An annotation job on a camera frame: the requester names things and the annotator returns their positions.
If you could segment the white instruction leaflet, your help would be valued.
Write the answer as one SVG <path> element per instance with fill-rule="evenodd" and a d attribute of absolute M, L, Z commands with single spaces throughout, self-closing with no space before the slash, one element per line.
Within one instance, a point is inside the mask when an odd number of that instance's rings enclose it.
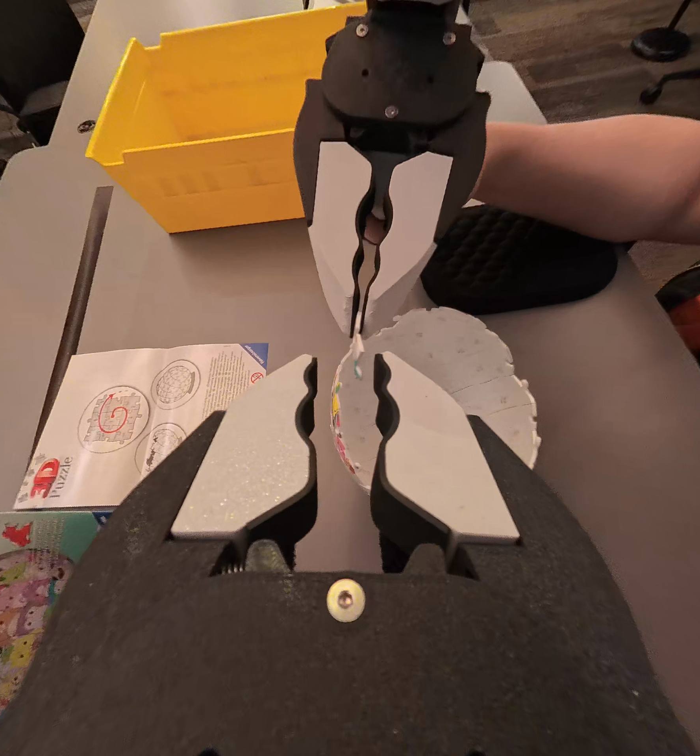
<path fill-rule="evenodd" d="M 15 510 L 112 510 L 268 371 L 267 343 L 71 357 Z"/>

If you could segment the colourful puzzle ball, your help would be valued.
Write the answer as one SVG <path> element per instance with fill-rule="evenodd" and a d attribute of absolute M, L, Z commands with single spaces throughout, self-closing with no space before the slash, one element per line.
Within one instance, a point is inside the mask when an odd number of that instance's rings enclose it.
<path fill-rule="evenodd" d="M 541 439 L 528 382 L 515 375 L 507 345 L 478 318 L 452 308 L 416 308 L 364 342 L 356 376 L 352 352 L 333 379 L 330 426 L 351 477 L 370 494 L 381 434 L 376 427 L 374 355 L 391 352 L 439 385 L 467 415 L 480 417 L 530 469 Z"/>

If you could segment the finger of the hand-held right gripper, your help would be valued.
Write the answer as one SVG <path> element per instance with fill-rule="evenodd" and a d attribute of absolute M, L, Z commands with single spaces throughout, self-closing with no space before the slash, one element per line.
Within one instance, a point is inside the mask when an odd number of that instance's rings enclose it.
<path fill-rule="evenodd" d="M 435 247 L 435 232 L 452 159 L 421 154 L 395 166 L 389 181 L 389 228 L 378 246 L 365 299 L 362 335 L 385 327 L 400 311 Z"/>
<path fill-rule="evenodd" d="M 349 338 L 370 335 L 368 300 L 380 266 L 364 236 L 373 197 L 367 158 L 345 141 L 321 142 L 308 234 L 326 304 Z"/>

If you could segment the person's right forearm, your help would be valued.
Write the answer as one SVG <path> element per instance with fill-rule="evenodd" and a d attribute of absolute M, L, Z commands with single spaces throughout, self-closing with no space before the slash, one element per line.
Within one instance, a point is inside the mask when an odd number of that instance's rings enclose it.
<path fill-rule="evenodd" d="M 488 123 L 470 197 L 603 241 L 700 245 L 700 121 Z"/>

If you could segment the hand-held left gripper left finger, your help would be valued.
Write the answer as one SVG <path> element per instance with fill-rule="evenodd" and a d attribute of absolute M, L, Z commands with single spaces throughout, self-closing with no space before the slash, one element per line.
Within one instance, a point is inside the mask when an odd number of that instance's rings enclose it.
<path fill-rule="evenodd" d="M 229 541 L 242 556 L 271 540 L 293 559 L 317 519 L 316 394 L 317 359 L 302 354 L 234 399 L 171 535 Z"/>

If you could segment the black textured wrist rest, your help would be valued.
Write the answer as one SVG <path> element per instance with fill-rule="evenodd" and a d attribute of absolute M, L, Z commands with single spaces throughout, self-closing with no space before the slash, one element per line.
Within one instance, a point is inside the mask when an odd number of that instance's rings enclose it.
<path fill-rule="evenodd" d="M 477 317 L 594 296 L 617 268 L 614 243 L 482 204 L 461 210 L 420 278 L 435 305 Z"/>

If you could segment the teal puzzle box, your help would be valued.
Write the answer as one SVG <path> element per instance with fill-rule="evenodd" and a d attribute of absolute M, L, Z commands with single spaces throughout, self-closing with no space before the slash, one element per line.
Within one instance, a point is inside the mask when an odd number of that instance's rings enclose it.
<path fill-rule="evenodd" d="M 0 718 L 23 684 L 55 602 L 110 516 L 0 513 Z"/>

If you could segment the black office chair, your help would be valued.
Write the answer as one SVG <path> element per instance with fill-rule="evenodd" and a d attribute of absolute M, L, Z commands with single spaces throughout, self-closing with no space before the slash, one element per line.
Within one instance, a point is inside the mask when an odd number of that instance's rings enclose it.
<path fill-rule="evenodd" d="M 66 1 L 0 1 L 0 111 L 47 145 L 85 39 Z"/>

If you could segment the black round lamp base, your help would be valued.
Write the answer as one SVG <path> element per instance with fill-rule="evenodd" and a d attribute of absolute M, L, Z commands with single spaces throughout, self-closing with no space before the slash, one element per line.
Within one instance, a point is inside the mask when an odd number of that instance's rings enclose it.
<path fill-rule="evenodd" d="M 630 51 L 644 61 L 669 63 L 690 51 L 689 36 L 677 28 L 691 1 L 682 1 L 666 26 L 658 26 L 639 33 L 630 43 Z"/>

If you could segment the black office chair base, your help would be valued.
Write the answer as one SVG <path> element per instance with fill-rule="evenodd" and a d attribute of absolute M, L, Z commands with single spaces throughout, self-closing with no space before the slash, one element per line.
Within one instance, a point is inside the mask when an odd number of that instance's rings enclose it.
<path fill-rule="evenodd" d="M 700 67 L 670 72 L 663 75 L 663 77 L 657 80 L 654 84 L 642 90 L 639 94 L 638 100 L 642 105 L 654 104 L 657 99 L 661 97 L 663 89 L 667 84 L 672 82 L 691 81 L 700 81 Z"/>

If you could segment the yellow plastic bin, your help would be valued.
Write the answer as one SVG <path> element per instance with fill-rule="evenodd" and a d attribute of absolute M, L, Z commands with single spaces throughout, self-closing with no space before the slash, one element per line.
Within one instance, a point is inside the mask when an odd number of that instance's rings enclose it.
<path fill-rule="evenodd" d="M 364 2 L 128 41 L 85 153 L 168 233 L 303 217 L 293 136 Z"/>

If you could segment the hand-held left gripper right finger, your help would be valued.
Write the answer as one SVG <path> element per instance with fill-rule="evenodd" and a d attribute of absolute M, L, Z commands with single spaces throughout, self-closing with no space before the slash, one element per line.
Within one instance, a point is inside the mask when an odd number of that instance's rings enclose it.
<path fill-rule="evenodd" d="M 371 485 L 380 534 L 399 550 L 514 545 L 519 530 L 468 416 L 391 352 L 374 356 L 381 434 Z"/>

